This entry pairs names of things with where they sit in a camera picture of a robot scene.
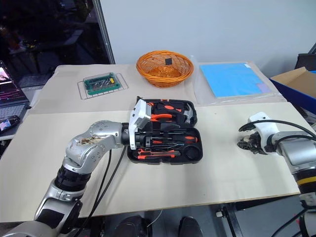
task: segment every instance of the open toolbox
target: open toolbox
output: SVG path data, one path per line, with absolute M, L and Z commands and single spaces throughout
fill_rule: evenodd
M 185 100 L 143 100 L 151 106 L 151 119 L 135 133 L 136 149 L 128 147 L 128 158 L 132 162 L 148 164 L 185 164 L 201 160 L 202 142 L 198 130 L 194 128 L 197 113 L 193 103 Z

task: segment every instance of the cardboard box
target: cardboard box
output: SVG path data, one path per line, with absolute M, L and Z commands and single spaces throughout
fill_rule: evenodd
M 305 67 L 270 78 L 279 92 L 291 103 L 316 114 L 316 74 Z

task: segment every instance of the orange basket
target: orange basket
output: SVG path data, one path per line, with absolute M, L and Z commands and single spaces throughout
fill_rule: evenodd
M 175 86 L 193 72 L 193 64 L 186 56 L 167 50 L 144 54 L 136 68 L 149 83 L 160 88 Z

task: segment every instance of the white wall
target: white wall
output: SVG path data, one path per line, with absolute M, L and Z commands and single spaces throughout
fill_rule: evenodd
M 251 60 L 268 77 L 316 42 L 316 0 L 100 0 L 116 63 L 168 49 L 199 62 Z

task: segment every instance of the laptop keyboard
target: laptop keyboard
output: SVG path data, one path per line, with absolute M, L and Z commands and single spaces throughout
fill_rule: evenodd
M 12 107 L 0 108 L 0 120 L 7 119 L 12 115 L 20 116 L 24 105 L 17 105 Z

